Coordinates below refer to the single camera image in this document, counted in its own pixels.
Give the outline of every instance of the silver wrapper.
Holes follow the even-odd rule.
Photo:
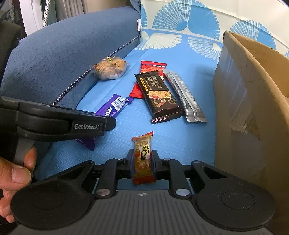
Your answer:
[[[177,92],[185,110],[188,122],[207,122],[201,108],[195,101],[193,95],[191,94],[181,77],[176,72],[167,69],[163,69],[163,72],[172,87]]]

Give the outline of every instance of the cardboard box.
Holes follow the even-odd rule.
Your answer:
[[[269,224],[289,234],[289,59],[226,31],[214,76],[215,167],[268,190]]]

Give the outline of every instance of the metal screw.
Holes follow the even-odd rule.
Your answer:
[[[176,194],[179,196],[188,196],[190,194],[190,191],[185,188],[180,188],[176,190]]]
[[[96,191],[96,194],[99,196],[107,196],[110,194],[110,190],[107,188],[100,188]]]

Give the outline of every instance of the purple wrapper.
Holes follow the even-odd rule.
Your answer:
[[[118,94],[114,94],[108,102],[106,102],[95,114],[101,116],[116,117],[125,106],[131,104],[132,97],[123,98]],[[95,148],[95,138],[84,137],[76,140],[91,151]]]

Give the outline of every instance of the human hand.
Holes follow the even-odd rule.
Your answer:
[[[0,199],[0,215],[5,217],[9,223],[15,221],[10,209],[11,199],[18,190],[29,184],[36,159],[37,150],[35,147],[26,154],[24,167],[0,157],[0,189],[3,190],[4,195]]]

